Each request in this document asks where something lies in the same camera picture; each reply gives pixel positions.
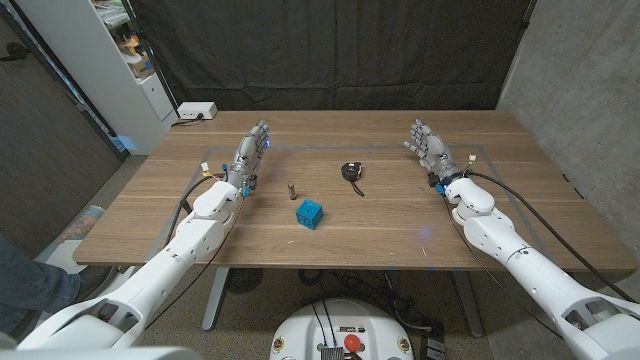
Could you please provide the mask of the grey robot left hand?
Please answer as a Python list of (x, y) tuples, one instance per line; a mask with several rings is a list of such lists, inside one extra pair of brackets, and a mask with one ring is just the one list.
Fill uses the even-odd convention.
[(241, 140), (227, 170), (226, 181), (234, 185), (242, 196), (256, 188), (257, 173), (269, 145), (269, 126), (260, 119)]

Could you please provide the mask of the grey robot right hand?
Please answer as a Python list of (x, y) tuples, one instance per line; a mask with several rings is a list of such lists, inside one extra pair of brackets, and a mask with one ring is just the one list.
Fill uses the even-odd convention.
[(431, 187), (449, 185), (461, 176), (449, 147), (419, 118), (411, 126), (410, 135), (412, 140), (405, 141), (404, 146), (417, 156), (419, 164), (426, 169)]

